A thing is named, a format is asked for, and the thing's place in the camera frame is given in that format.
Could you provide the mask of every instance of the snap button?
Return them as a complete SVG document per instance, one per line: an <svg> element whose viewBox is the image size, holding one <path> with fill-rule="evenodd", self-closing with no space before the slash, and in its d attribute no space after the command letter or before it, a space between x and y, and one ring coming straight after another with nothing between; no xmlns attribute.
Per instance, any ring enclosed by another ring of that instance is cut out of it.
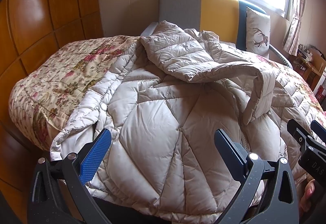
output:
<svg viewBox="0 0 326 224"><path fill-rule="evenodd" d="M107 106L105 103L101 103L100 108L101 108L103 111L106 111L106 110L108 109L108 106Z"/></svg>

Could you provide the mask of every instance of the metal pivot screw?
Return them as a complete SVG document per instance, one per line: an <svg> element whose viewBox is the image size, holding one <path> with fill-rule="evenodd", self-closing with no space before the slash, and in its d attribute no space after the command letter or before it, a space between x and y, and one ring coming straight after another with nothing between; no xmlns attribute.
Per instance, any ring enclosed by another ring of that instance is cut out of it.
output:
<svg viewBox="0 0 326 224"><path fill-rule="evenodd" d="M45 162L45 158L39 158L39 160L37 161L39 164L42 164L42 163L44 163Z"/></svg>
<svg viewBox="0 0 326 224"><path fill-rule="evenodd" d="M252 160L258 160L258 155L256 153L252 152L249 154L249 158Z"/></svg>
<svg viewBox="0 0 326 224"><path fill-rule="evenodd" d="M74 152L68 154L68 159L69 160L74 160L76 157L77 157L77 155Z"/></svg>
<svg viewBox="0 0 326 224"><path fill-rule="evenodd" d="M280 162L282 162L283 164L287 164L287 159L286 158L280 158Z"/></svg>

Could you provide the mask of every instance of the beige curtain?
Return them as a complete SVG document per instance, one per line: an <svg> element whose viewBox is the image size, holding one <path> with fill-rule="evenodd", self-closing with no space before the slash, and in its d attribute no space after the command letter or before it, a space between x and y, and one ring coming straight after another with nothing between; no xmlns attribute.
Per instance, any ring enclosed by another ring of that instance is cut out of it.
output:
<svg viewBox="0 0 326 224"><path fill-rule="evenodd" d="M297 55L299 46L299 33L301 28L301 18L304 13L305 0L293 0L293 16L290 27L285 35L284 50L290 55Z"/></svg>

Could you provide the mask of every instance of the deer head print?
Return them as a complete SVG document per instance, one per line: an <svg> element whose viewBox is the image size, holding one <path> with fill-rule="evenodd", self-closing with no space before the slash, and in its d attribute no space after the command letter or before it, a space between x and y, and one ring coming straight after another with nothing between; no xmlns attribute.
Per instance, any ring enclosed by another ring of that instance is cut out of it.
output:
<svg viewBox="0 0 326 224"><path fill-rule="evenodd" d="M261 30L259 30L258 28L253 28L255 30L255 34L258 33L258 35L261 35L263 37L263 39L260 42L256 42L255 40L253 40L254 46L257 48L260 48L262 46L262 44L265 44L267 46L268 44L268 36L264 35L263 32Z"/></svg>

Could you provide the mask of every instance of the white puffer jacket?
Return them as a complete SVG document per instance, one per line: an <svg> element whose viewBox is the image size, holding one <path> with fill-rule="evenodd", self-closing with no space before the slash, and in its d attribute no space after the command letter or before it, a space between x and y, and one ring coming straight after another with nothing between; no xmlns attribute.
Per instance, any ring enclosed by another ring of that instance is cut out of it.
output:
<svg viewBox="0 0 326 224"><path fill-rule="evenodd" d="M282 73L251 55L212 32L161 22L90 88L51 158L78 152L107 128L112 145L89 192L182 223L213 223L240 185L214 146L219 128L262 159L288 158L299 183L305 172L286 123L294 118L310 131L300 93L290 96L295 87L282 86Z"/></svg>

